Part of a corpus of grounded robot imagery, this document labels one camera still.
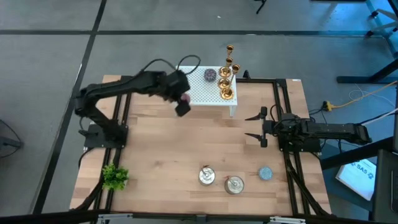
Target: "green artificial plant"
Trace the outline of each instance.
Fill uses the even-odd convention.
[[[103,189],[108,190],[123,190],[125,187],[124,182],[128,180],[129,171],[126,169],[116,168],[114,164],[110,164],[102,169],[104,175]]]

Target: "metal can lid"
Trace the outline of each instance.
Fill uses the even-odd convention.
[[[244,182],[242,178],[233,176],[229,177],[225,182],[226,191],[230,194],[239,194],[243,191]]]
[[[204,185],[210,185],[216,179],[214,170],[209,167],[204,167],[199,171],[199,180]]]
[[[259,169],[259,177],[262,180],[271,180],[272,178],[272,170],[271,168],[265,166]]]

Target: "wooden table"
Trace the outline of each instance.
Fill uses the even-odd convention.
[[[120,79],[105,75],[103,82]],[[234,118],[228,107],[194,106],[182,118],[171,104],[153,96],[132,95],[127,124],[128,141],[122,150],[120,165],[129,169],[129,182],[113,197],[112,211],[154,213],[205,213],[229,215],[291,215],[289,191],[283,155],[277,139],[267,135],[268,147],[244,133],[261,133],[260,121],[244,121],[258,114],[260,106],[271,108],[274,94],[271,84],[238,83],[238,101]],[[300,80],[287,80],[292,112],[307,118],[308,110]],[[281,104],[284,105],[282,90]],[[112,117],[116,98],[98,102],[97,107]],[[94,149],[81,162],[71,208],[77,207],[98,182],[104,149]],[[305,183],[318,203],[330,212],[328,196],[319,160],[300,153]],[[211,186],[202,186],[198,173],[210,165],[216,172]],[[257,176],[260,167],[269,166],[272,180]],[[243,193],[229,195],[225,177],[238,175],[245,182]],[[302,212],[300,191],[296,186],[298,209]],[[106,190],[101,208],[104,208]]]

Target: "gray carpet floor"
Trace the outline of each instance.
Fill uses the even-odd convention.
[[[390,10],[387,1],[372,0],[374,7]],[[100,1],[0,0],[0,29],[91,30]],[[366,3],[268,0],[259,15],[258,2],[112,0],[105,7],[100,30],[356,30],[376,23],[368,19]],[[383,23],[388,18],[380,16]],[[70,97],[88,35],[0,35],[0,119],[12,126],[25,146],[0,159],[0,216],[31,211],[32,200],[58,126]],[[383,38],[283,35],[98,35],[84,75],[83,86],[98,83],[103,75],[133,75],[153,58],[177,63],[197,54],[202,65],[219,65],[226,44],[235,46],[234,61],[255,78],[302,79],[307,105],[322,101],[335,105],[349,100],[356,85],[337,84],[339,75],[372,75],[393,61]],[[155,64],[153,69],[167,69]],[[373,91],[380,85],[359,85]],[[395,102],[395,89],[378,95]],[[370,96],[355,104],[325,113],[330,123],[359,122],[392,110],[390,103]],[[322,116],[314,116],[324,122]],[[368,126],[374,141],[392,134],[393,119]],[[6,133],[0,125],[0,134]],[[50,186],[44,212],[66,211],[83,149],[73,115]],[[12,149],[2,149],[0,156]],[[330,204],[340,217],[367,219],[367,211],[333,195]],[[137,223],[165,223],[138,220]]]

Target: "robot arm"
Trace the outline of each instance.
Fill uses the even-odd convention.
[[[365,145],[372,142],[368,130],[360,124],[320,124],[309,118],[300,118],[292,113],[282,114],[280,121],[267,121],[267,108],[247,121],[262,119],[262,135],[246,133],[257,138],[261,147],[267,147],[265,134],[280,137],[289,144],[289,151],[320,152],[319,139],[341,139],[354,144]]]
[[[126,93],[157,95],[170,102],[176,101],[178,106],[175,111],[178,116],[183,116],[190,111],[190,106],[181,100],[181,96],[189,89],[187,76],[181,70],[169,75],[165,72],[141,71],[121,81],[88,85],[75,98],[75,113],[96,123],[90,125],[88,131],[81,132],[86,137],[85,147],[121,147],[126,142],[127,126],[108,119],[96,107],[98,100]]]

